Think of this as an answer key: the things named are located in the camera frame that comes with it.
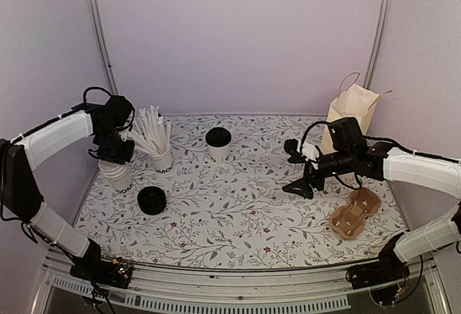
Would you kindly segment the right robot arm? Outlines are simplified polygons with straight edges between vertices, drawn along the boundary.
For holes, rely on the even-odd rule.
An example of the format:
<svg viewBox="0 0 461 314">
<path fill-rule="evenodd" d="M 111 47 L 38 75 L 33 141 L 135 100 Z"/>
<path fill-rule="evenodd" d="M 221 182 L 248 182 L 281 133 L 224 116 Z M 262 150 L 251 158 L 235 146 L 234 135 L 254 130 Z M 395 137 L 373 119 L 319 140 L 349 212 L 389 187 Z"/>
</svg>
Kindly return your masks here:
<svg viewBox="0 0 461 314">
<path fill-rule="evenodd" d="M 460 198 L 460 161 L 411 151 L 390 138 L 371 138 L 362 133 L 357 119 L 344 117 L 324 122 L 334 150 L 323 154 L 305 138 L 285 141 L 290 163 L 304 165 L 302 178 L 283 186 L 283 191 L 313 198 L 328 177 L 352 173 L 378 181 L 401 181 Z M 415 230 L 403 233 L 382 249 L 384 256 L 372 268 L 378 282 L 388 282 L 404 264 L 429 251 L 460 241 L 460 206 Z"/>
</svg>

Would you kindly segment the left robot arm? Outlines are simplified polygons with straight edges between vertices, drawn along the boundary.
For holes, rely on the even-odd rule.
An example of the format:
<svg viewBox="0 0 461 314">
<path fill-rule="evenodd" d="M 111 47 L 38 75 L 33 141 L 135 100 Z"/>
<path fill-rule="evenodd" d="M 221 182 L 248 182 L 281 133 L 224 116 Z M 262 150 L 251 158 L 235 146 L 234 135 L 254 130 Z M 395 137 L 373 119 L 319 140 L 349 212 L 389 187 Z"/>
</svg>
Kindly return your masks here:
<svg viewBox="0 0 461 314">
<path fill-rule="evenodd" d="M 104 104 L 87 100 L 13 140 L 1 140 L 1 209 L 19 221 L 33 239 L 42 236 L 79 261 L 80 270 L 92 281 L 107 275 L 100 247 L 80 234 L 44 201 L 34 178 L 40 164 L 75 142 L 91 137 L 97 146 L 89 150 L 103 170 L 118 181 L 127 180 L 127 165 L 135 144 L 121 134 L 134 121 L 135 108 L 124 97 L 110 94 Z"/>
</svg>

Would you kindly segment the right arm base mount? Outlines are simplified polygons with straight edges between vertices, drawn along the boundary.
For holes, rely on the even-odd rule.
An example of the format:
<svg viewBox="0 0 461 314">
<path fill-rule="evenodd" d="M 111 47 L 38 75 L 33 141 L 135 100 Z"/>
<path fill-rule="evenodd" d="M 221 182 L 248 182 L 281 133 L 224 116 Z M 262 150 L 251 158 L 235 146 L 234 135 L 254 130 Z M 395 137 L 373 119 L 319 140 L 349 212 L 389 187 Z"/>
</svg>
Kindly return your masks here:
<svg viewBox="0 0 461 314">
<path fill-rule="evenodd" d="M 391 238 L 378 254 L 378 260 L 351 266 L 346 271 L 346 281 L 354 290 L 404 279 L 410 275 L 406 262 L 393 251 L 400 235 Z"/>
</svg>

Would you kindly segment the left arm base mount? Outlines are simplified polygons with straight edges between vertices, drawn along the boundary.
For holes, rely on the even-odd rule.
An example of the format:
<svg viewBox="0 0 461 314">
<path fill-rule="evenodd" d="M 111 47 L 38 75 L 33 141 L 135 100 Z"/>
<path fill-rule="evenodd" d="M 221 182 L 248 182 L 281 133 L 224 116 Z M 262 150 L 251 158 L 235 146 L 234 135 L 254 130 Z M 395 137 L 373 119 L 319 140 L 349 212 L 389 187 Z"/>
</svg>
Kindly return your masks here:
<svg viewBox="0 0 461 314">
<path fill-rule="evenodd" d="M 82 257 L 70 255 L 73 262 L 70 274 L 97 284 L 127 289 L 133 274 L 133 265 L 122 257 L 103 260 L 100 246 L 89 240 L 89 247 Z"/>
</svg>

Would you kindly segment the black plastic cup lid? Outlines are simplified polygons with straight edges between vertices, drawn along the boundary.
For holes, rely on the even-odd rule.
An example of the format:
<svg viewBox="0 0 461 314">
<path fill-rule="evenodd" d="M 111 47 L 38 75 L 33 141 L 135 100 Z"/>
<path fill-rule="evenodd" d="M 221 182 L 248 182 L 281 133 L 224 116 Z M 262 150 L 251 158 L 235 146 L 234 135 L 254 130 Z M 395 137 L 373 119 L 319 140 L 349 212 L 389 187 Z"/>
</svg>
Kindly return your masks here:
<svg viewBox="0 0 461 314">
<path fill-rule="evenodd" d="M 231 132 L 224 127 L 214 127 L 206 133 L 205 142 L 211 147 L 224 147 L 231 142 Z"/>
</svg>

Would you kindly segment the white paper coffee cup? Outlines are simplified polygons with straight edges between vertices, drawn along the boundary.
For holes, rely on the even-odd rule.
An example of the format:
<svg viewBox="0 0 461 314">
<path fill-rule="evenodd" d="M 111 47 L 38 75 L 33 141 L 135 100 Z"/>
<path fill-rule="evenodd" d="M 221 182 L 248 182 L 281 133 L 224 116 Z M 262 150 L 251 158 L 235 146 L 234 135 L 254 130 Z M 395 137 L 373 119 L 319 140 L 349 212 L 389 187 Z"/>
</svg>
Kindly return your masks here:
<svg viewBox="0 0 461 314">
<path fill-rule="evenodd" d="M 211 145 L 208 145 L 207 147 L 210 153 L 210 157 L 215 163 L 225 163 L 227 161 L 229 153 L 230 153 L 229 143 L 227 145 L 220 146 L 220 147 L 211 146 Z"/>
</svg>

